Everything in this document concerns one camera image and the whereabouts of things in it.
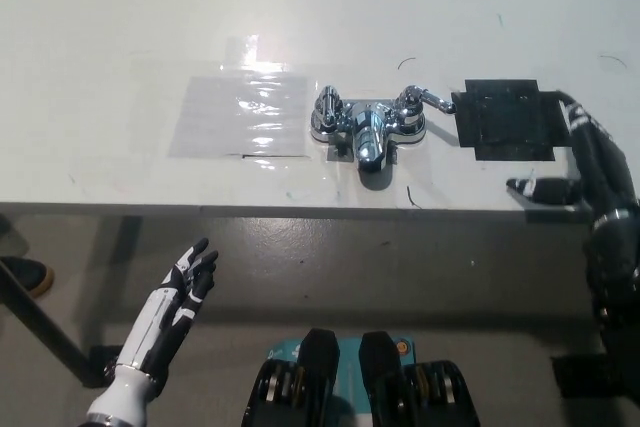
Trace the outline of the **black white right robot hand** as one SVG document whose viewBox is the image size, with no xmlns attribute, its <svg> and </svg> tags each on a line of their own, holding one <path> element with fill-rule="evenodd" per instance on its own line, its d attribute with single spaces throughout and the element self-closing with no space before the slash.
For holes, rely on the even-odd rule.
<svg viewBox="0 0 640 427">
<path fill-rule="evenodd" d="M 510 178 L 507 189 L 537 205 L 587 205 L 596 226 L 639 215 L 639 201 L 626 156 L 613 137 L 585 107 L 560 91 L 568 120 L 570 147 L 578 171 L 576 178 Z"/>
</svg>

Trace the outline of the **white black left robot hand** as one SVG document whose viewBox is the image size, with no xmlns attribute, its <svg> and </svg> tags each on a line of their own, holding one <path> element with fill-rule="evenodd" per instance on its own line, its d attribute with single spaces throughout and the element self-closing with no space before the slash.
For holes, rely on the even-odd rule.
<svg viewBox="0 0 640 427">
<path fill-rule="evenodd" d="M 174 263 L 140 310 L 116 364 L 160 382 L 214 286 L 218 252 L 202 238 Z"/>
</svg>

